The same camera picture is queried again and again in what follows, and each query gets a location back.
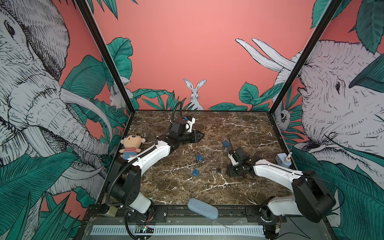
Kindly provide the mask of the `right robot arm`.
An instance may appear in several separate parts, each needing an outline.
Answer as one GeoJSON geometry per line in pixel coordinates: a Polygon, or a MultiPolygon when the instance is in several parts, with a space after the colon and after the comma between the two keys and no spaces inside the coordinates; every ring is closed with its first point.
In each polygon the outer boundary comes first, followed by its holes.
{"type": "Polygon", "coordinates": [[[260,207],[263,221],[275,217],[294,215],[318,223],[336,205],[337,201],[325,182],[314,171],[297,171],[273,164],[257,156],[250,157],[242,148],[226,147],[231,163],[230,177],[258,176],[271,180],[292,194],[287,197],[270,197],[260,207]]]}

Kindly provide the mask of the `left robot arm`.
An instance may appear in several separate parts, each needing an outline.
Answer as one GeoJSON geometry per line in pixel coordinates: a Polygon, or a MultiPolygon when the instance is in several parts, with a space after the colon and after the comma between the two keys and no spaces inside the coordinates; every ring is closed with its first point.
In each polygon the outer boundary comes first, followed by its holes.
{"type": "Polygon", "coordinates": [[[129,207],[142,215],[152,213],[152,201],[140,192],[142,175],[179,146],[202,140],[204,134],[193,128],[195,122],[191,116],[173,120],[154,145],[128,159],[115,160],[105,182],[106,205],[129,207]]]}

